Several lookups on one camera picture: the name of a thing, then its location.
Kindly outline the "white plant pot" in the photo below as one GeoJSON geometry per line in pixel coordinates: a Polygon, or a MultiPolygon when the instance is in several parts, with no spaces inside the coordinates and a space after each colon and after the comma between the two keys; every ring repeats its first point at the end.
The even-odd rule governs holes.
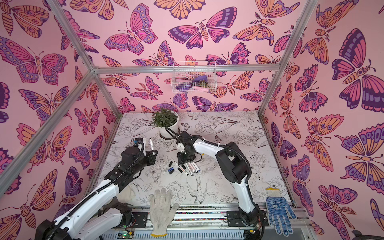
{"type": "Polygon", "coordinates": [[[173,137],[176,137],[178,135],[178,132],[179,132],[179,123],[180,123],[179,115],[176,112],[174,112],[174,113],[178,116],[178,120],[177,120],[176,124],[174,124],[171,127],[167,127],[167,128],[159,128],[158,127],[159,134],[161,135],[162,138],[164,138],[166,140],[173,139],[173,137]]]}

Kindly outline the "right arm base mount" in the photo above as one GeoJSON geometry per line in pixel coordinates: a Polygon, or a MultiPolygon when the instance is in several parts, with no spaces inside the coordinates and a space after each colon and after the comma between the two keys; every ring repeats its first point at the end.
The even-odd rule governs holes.
{"type": "Polygon", "coordinates": [[[265,211],[254,209],[251,213],[245,213],[242,210],[227,211],[226,220],[229,227],[249,227],[260,229],[268,227],[268,220],[265,211]]]}

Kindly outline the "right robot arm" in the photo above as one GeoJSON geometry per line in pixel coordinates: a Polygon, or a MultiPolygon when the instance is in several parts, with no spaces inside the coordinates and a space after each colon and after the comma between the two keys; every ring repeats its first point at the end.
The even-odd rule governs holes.
{"type": "Polygon", "coordinates": [[[180,164],[191,163],[196,154],[215,158],[224,177],[231,183],[239,201],[240,219],[246,226],[262,224],[263,213],[259,205],[254,202],[249,187],[252,169],[249,161],[234,143],[213,143],[202,136],[190,135],[186,131],[175,137],[179,152],[180,164]]]}

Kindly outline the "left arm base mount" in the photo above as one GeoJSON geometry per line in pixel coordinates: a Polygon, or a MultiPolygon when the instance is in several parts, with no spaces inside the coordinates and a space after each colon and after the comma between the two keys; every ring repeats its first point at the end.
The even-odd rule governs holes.
{"type": "Polygon", "coordinates": [[[109,209],[116,209],[122,214],[122,219],[114,229],[137,229],[145,228],[147,225],[148,212],[137,212],[132,205],[127,203],[110,203],[103,207],[102,213],[109,209]]]}

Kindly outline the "green plant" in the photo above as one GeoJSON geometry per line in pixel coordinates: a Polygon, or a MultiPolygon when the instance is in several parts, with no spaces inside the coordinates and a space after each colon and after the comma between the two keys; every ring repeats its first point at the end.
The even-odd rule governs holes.
{"type": "Polygon", "coordinates": [[[159,128],[171,127],[177,123],[178,116],[168,109],[161,109],[152,114],[152,124],[159,128]]]}

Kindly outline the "white knit glove front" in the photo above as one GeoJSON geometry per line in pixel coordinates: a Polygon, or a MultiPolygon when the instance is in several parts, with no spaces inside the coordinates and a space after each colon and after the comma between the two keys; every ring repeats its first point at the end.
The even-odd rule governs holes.
{"type": "Polygon", "coordinates": [[[151,236],[154,238],[165,237],[167,228],[172,223],[179,204],[171,206],[172,191],[165,188],[156,190],[154,194],[149,195],[150,201],[150,219],[153,224],[151,236]]]}

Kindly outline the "green circuit board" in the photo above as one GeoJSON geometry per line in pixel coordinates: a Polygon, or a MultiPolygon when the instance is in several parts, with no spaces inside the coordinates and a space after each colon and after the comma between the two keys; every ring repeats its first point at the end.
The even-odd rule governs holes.
{"type": "Polygon", "coordinates": [[[132,232],[119,232],[118,233],[118,240],[121,240],[121,239],[132,239],[133,238],[133,233],[132,232]]]}

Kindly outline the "blue dotted glove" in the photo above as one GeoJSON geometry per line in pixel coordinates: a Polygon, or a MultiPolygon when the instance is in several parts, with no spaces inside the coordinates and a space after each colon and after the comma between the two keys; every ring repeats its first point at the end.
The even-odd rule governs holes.
{"type": "Polygon", "coordinates": [[[289,237],[294,233],[291,220],[297,218],[288,201],[279,189],[267,188],[266,208],[270,227],[275,228],[278,235],[289,237]]]}

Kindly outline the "white marker red label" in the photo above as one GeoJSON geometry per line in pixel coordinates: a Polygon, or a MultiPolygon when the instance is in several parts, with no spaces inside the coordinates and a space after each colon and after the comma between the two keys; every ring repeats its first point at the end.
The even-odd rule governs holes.
{"type": "Polygon", "coordinates": [[[189,173],[182,166],[178,165],[178,168],[180,168],[186,176],[189,175],[189,173]]]}

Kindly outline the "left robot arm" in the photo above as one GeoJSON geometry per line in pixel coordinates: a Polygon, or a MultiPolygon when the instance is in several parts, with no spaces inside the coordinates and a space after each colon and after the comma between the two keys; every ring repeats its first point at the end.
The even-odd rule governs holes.
{"type": "Polygon", "coordinates": [[[53,221],[43,221],[36,240],[97,240],[114,227],[131,227],[132,208],[118,201],[120,194],[146,166],[156,163],[158,151],[146,151],[142,138],[121,154],[121,162],[105,179],[70,210],[53,221]]]}

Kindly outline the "aluminium frame rail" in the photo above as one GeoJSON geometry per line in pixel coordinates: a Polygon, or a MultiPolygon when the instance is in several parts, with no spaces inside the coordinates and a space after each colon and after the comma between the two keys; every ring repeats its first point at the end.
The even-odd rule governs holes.
{"type": "Polygon", "coordinates": [[[199,66],[163,66],[163,67],[106,67],[96,68],[96,74],[114,73],[172,73],[180,72],[239,72],[239,71],[278,71],[279,64],[248,64],[248,65],[199,65],[199,66]]]}

